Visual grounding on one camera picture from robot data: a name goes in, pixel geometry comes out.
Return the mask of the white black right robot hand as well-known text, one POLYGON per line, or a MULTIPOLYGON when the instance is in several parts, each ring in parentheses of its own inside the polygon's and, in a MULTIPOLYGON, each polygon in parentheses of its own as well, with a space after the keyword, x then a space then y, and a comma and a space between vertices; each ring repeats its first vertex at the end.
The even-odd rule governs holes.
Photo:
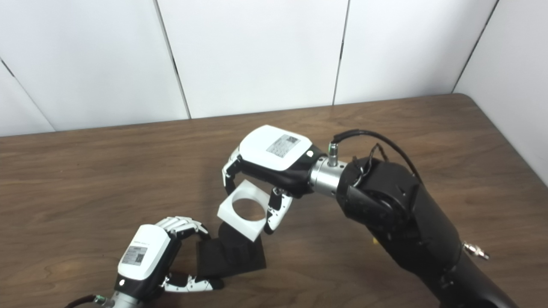
POLYGON ((271 235, 293 199, 313 193, 311 171, 326 156, 303 135, 262 125, 251 131, 229 156, 222 169, 223 185, 228 195, 233 193, 238 173, 272 185, 264 226, 264 232, 271 235))

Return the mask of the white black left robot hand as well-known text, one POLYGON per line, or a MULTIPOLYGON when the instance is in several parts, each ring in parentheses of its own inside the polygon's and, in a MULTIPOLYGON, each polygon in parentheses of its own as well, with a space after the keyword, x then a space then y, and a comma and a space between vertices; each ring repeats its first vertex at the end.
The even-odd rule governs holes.
POLYGON ((169 216, 155 224, 139 226, 118 263, 115 293, 136 303, 145 303, 165 292, 197 293, 223 289, 222 279, 170 271, 183 240, 193 235, 198 235, 201 240, 211 239, 201 222, 185 216, 169 216))

